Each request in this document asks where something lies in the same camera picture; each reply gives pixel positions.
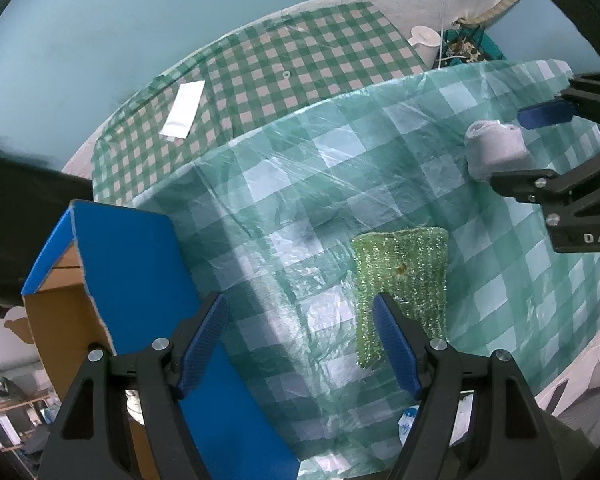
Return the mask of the grey sock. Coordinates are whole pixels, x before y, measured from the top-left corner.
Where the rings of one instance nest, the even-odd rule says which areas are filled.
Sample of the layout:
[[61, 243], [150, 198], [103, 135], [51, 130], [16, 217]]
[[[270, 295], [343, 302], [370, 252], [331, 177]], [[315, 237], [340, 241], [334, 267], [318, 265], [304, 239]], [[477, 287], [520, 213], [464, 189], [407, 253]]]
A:
[[478, 182], [497, 172], [532, 169], [534, 159], [521, 128], [498, 120], [479, 120], [465, 133], [468, 174]]

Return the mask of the white paper envelope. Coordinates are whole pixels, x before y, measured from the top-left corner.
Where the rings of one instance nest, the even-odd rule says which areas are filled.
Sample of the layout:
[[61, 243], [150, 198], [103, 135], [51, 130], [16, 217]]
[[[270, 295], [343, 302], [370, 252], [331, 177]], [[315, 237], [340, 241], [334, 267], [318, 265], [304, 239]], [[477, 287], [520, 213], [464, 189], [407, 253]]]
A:
[[178, 87], [175, 99], [160, 134], [174, 139], [186, 139], [193, 127], [204, 94], [203, 80], [186, 82]]

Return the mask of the green checked floor cloth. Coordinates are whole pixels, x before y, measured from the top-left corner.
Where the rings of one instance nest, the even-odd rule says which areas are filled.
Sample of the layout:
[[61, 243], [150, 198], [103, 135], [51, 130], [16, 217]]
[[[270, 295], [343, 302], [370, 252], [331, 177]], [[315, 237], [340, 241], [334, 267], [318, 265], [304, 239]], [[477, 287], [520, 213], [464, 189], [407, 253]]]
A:
[[[95, 143], [93, 193], [125, 205], [186, 162], [321, 100], [420, 74], [425, 62], [368, 1], [291, 12], [192, 53], [118, 108]], [[188, 136], [161, 132], [181, 84], [204, 83]]]

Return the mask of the teal checked plastic tablecloth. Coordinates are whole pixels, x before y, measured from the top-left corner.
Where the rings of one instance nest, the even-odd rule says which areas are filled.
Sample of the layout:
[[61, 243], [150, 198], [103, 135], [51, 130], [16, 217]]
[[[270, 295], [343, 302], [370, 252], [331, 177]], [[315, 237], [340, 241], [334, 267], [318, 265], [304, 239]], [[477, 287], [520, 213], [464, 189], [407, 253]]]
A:
[[565, 89], [559, 60], [459, 65], [309, 106], [238, 136], [132, 200], [168, 216], [201, 292], [224, 292], [223, 344], [303, 479], [386, 469], [407, 395], [370, 324], [407, 235], [442, 232], [427, 330], [508, 350], [533, 391], [600, 329], [600, 255], [559, 255], [537, 206], [472, 180], [465, 133]]

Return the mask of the blue-edged cardboard box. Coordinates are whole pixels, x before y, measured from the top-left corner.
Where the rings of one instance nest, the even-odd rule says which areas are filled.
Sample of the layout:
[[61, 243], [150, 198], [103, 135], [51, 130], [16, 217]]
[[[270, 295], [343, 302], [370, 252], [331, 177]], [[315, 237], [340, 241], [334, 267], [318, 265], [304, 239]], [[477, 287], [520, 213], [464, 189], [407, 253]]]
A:
[[[168, 338], [201, 296], [162, 214], [76, 200], [23, 285], [36, 350], [61, 403], [94, 347], [114, 356]], [[125, 393], [140, 478], [162, 479], [140, 394]], [[272, 427], [218, 342], [200, 384], [180, 402], [207, 479], [293, 479], [299, 461]]]

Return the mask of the green sparkly knitted cloth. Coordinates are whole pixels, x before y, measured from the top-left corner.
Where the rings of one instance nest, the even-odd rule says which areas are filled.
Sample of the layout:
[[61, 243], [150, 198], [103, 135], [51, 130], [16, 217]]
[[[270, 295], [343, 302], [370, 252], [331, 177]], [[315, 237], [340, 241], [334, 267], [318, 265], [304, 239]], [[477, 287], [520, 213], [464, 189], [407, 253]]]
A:
[[372, 319], [373, 299], [382, 292], [428, 336], [446, 337], [448, 241], [448, 231], [434, 226], [369, 232], [352, 240], [360, 367], [375, 366], [384, 354]]

